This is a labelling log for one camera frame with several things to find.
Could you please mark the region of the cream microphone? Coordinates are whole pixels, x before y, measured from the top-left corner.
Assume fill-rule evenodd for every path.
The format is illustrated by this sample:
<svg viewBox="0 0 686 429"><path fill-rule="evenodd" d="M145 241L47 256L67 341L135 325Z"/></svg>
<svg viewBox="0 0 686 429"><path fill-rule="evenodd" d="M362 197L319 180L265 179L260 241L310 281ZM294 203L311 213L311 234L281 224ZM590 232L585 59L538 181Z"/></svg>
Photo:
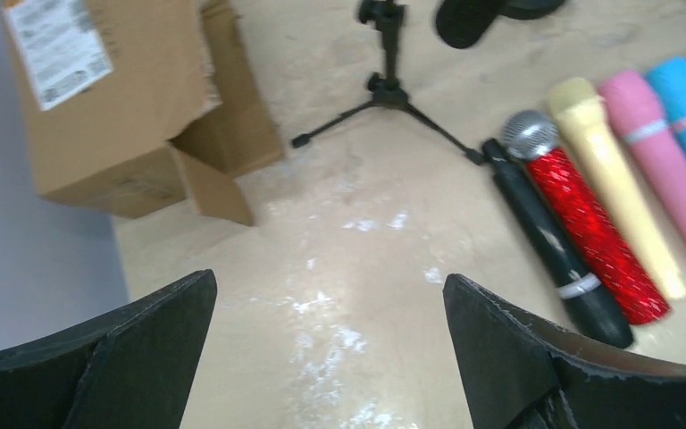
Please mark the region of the cream microphone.
<svg viewBox="0 0 686 429"><path fill-rule="evenodd" d="M611 131L602 97L582 77L557 83L546 105L601 204L665 298L686 298L681 270Z"/></svg>

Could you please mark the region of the brown cardboard box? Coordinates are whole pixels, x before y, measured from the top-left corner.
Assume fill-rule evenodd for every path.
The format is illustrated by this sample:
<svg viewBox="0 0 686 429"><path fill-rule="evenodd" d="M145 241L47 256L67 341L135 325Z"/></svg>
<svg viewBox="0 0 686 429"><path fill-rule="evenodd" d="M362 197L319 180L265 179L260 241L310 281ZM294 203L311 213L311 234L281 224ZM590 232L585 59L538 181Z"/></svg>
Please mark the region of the brown cardboard box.
<svg viewBox="0 0 686 429"><path fill-rule="evenodd" d="M280 160L230 1L3 1L37 193L129 219L183 200L253 225Z"/></svg>

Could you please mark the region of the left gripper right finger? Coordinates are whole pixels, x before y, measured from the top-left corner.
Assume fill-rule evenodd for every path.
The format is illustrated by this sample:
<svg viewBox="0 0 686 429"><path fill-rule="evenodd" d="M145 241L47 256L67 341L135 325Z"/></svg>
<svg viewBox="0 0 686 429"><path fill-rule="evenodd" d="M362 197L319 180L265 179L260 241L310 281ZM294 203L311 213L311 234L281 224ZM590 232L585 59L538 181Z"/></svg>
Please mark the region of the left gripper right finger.
<svg viewBox="0 0 686 429"><path fill-rule="evenodd" d="M686 365L594 341L461 274L443 288L477 428L686 428Z"/></svg>

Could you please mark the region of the red glitter microphone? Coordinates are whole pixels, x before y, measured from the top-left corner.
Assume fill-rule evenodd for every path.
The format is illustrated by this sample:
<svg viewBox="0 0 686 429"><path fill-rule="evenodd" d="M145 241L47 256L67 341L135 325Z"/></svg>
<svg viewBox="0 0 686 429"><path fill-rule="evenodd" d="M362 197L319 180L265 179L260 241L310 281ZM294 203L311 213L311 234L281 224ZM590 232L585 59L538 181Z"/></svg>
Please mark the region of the red glitter microphone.
<svg viewBox="0 0 686 429"><path fill-rule="evenodd" d="M670 305L562 148L553 120L539 110L512 114L503 125L501 141L524 164L628 321L650 324L667 316Z"/></svg>

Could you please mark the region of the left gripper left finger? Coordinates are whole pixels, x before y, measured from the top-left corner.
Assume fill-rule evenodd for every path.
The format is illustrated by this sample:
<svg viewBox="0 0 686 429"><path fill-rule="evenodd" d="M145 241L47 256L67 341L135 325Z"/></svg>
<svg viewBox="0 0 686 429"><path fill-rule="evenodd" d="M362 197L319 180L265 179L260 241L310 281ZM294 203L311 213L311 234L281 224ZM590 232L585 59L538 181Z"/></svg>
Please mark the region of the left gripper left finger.
<svg viewBox="0 0 686 429"><path fill-rule="evenodd" d="M0 428L177 428L218 293L193 272L126 306L0 350Z"/></svg>

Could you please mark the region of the round base microphone stand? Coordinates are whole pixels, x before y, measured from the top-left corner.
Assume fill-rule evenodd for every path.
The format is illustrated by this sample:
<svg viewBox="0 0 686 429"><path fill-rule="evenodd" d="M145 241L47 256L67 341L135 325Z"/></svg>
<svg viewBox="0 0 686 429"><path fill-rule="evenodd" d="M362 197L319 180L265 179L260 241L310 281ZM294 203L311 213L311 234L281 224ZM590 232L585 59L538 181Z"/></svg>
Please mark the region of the round base microphone stand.
<svg viewBox="0 0 686 429"><path fill-rule="evenodd" d="M517 21L532 21L556 12L565 0L508 0L500 15Z"/></svg>

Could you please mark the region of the black glitter microphone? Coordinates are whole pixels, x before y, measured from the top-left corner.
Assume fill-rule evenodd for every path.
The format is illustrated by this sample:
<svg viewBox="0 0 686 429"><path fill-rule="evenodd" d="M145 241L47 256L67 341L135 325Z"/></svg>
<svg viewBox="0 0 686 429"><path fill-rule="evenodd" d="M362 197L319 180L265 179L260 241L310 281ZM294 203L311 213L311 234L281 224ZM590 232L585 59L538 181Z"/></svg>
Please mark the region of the black glitter microphone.
<svg viewBox="0 0 686 429"><path fill-rule="evenodd" d="M504 0L445 0L435 14L439 38L455 49L477 44L500 15Z"/></svg>

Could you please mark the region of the tripod microphone stand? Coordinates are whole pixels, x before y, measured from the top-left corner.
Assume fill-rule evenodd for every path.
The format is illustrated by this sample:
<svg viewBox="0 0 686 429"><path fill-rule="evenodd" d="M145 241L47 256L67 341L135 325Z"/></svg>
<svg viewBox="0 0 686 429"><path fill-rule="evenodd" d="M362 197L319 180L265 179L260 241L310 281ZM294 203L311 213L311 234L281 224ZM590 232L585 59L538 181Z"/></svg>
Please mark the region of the tripod microphone stand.
<svg viewBox="0 0 686 429"><path fill-rule="evenodd" d="M315 136L340 124L350 117L368 108L383 107L394 109L410 114L418 122L436 131L450 143L463 152L464 156L476 165L485 163L483 153L468 147L456 139L452 134L444 130L426 114L417 109L411 102L409 95L401 87L397 77L397 58L399 53L400 31L406 18L406 6L397 4L394 0L387 1L362 1L357 10L357 19L360 23L372 24L374 29L381 34L381 47L384 52L384 73L373 73L366 82L366 89L371 93L371 99L323 125L302 133L291 140L293 148L300 148L309 144Z"/></svg>

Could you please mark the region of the pink microphone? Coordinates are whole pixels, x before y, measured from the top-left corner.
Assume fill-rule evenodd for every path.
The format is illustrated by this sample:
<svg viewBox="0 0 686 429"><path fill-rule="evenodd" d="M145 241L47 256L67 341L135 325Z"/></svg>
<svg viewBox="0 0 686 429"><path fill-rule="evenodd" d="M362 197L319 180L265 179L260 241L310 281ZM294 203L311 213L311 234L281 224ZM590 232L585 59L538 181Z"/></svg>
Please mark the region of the pink microphone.
<svg viewBox="0 0 686 429"><path fill-rule="evenodd" d="M686 155L660 99L635 70L598 86L609 124L632 155L686 241Z"/></svg>

